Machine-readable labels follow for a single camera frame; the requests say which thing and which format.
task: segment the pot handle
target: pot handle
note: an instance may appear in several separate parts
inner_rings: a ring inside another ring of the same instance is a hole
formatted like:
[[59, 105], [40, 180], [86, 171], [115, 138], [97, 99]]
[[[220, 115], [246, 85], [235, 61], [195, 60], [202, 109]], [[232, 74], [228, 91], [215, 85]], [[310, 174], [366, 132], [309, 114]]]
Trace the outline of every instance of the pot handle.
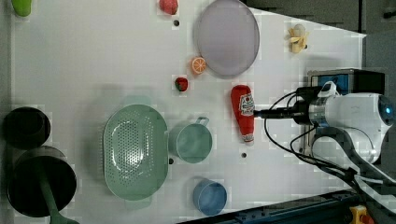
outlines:
[[202, 125], [206, 126], [208, 122], [209, 122], [209, 118], [199, 117], [195, 123], [202, 124]]

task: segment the small red object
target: small red object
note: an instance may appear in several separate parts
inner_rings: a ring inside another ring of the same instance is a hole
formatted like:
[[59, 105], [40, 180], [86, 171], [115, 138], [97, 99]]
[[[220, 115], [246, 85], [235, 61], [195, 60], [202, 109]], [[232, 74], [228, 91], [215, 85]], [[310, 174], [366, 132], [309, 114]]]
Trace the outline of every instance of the small red object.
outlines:
[[375, 224], [373, 219], [371, 217], [369, 217], [369, 216], [366, 216], [366, 215], [362, 215], [361, 216], [361, 222], [364, 223], [364, 224]]
[[242, 139], [246, 143], [252, 144], [254, 140], [254, 102], [250, 87], [245, 85], [233, 87], [231, 102]]
[[160, 0], [160, 9], [170, 15], [175, 15], [178, 9], [177, 0]]
[[186, 91], [189, 87], [189, 81], [184, 77], [178, 77], [175, 81], [175, 86], [179, 91]]

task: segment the red toy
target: red toy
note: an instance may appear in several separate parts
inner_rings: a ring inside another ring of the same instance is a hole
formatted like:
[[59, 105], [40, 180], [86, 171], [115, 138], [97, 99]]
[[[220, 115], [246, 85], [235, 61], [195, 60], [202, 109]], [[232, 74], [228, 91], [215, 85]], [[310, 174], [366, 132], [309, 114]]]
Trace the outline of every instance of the red toy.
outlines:
[[189, 87], [189, 81], [184, 77], [178, 77], [175, 81], [175, 86], [179, 91], [186, 91]]
[[175, 15], [178, 9], [177, 0], [160, 0], [160, 9], [169, 15]]

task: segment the toy fruit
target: toy fruit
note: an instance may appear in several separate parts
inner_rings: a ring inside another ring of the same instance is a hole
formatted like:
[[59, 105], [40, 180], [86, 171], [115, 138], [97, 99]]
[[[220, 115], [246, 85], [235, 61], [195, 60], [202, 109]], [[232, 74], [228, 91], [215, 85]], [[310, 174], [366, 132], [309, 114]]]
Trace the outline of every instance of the toy fruit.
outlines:
[[202, 74], [206, 69], [206, 61], [204, 58], [202, 57], [196, 57], [194, 59], [192, 59], [191, 62], [191, 71], [195, 74], [195, 75], [200, 75]]
[[15, 13], [21, 17], [27, 17], [32, 12], [32, 0], [12, 0]]
[[189, 81], [184, 77], [178, 77], [175, 81], [175, 86], [179, 91], [186, 91], [189, 87]]
[[294, 28], [289, 29], [291, 51], [293, 53], [299, 53], [302, 49], [306, 49], [306, 39], [309, 33], [301, 24], [297, 24]]
[[175, 15], [178, 9], [177, 0], [160, 0], [160, 9], [167, 14]]

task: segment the red apple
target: red apple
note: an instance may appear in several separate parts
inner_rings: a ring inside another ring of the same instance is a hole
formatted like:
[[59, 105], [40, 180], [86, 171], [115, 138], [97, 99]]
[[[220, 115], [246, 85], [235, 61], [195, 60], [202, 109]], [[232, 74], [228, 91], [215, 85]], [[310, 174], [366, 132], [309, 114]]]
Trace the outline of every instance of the red apple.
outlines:
[[160, 0], [160, 9], [170, 15], [175, 15], [177, 8], [177, 0]]

